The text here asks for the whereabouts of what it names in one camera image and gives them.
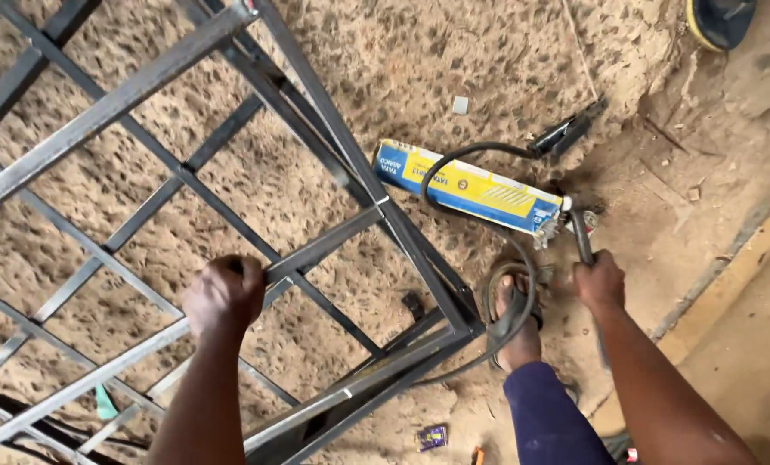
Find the foot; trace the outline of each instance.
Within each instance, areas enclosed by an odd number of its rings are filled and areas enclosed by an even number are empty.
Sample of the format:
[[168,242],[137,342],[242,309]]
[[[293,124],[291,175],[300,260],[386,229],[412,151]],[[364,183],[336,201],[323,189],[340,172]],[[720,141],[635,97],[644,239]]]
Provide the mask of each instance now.
[[[512,289],[514,286],[514,277],[505,275],[496,286],[496,312],[497,318],[501,317],[508,305],[511,303]],[[525,292],[525,283],[523,277],[516,279],[517,288]],[[517,333],[514,338],[505,344],[496,354],[497,363],[508,373],[530,362],[539,362],[543,359],[543,346],[540,343],[537,321],[528,317],[523,325],[523,329]]]
[[262,312],[262,264],[255,257],[216,258],[195,275],[183,297],[184,313],[196,337],[232,337],[240,343]]

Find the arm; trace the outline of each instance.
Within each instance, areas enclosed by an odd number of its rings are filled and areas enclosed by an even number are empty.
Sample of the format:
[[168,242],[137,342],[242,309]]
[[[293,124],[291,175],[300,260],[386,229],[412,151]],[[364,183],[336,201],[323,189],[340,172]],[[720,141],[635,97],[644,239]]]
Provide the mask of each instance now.
[[262,311],[263,273],[252,257],[211,261],[184,296],[199,339],[148,462],[244,463],[238,407],[238,350]]
[[640,459],[665,463],[758,463],[625,311],[624,272],[608,251],[576,264],[580,300],[600,326],[628,432]]

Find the hand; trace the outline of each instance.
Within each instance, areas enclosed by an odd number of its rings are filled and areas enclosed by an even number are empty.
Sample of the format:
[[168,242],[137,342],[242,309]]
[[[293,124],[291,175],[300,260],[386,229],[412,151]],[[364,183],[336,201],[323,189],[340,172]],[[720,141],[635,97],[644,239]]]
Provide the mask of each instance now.
[[255,257],[228,255],[207,263],[195,275],[184,292],[183,308],[196,337],[223,331],[242,338],[262,312],[263,301],[261,263]]
[[595,253],[594,267],[584,263],[574,264],[574,284],[577,297],[591,313],[598,317],[600,311],[625,310],[626,274],[615,263],[614,256],[606,249]]

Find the green cloth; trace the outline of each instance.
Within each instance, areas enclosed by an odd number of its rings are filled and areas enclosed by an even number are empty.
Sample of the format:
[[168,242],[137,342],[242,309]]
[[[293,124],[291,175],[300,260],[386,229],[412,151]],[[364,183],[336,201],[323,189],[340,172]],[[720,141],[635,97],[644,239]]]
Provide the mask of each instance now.
[[112,398],[106,392],[104,385],[95,386],[95,399],[98,402],[98,418],[113,419],[118,415],[118,409],[112,403]]

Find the welding electrode box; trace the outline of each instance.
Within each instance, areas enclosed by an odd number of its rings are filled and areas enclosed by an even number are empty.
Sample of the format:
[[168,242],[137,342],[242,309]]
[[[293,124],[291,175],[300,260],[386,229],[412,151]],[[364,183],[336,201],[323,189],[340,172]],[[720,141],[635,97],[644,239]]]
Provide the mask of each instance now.
[[[382,139],[377,146],[373,170],[383,182],[420,193],[428,169],[442,156],[418,146]],[[561,207],[571,199],[510,180],[462,161],[452,161],[433,176],[428,196],[442,205],[487,219],[535,237],[544,235],[547,224],[555,224]]]

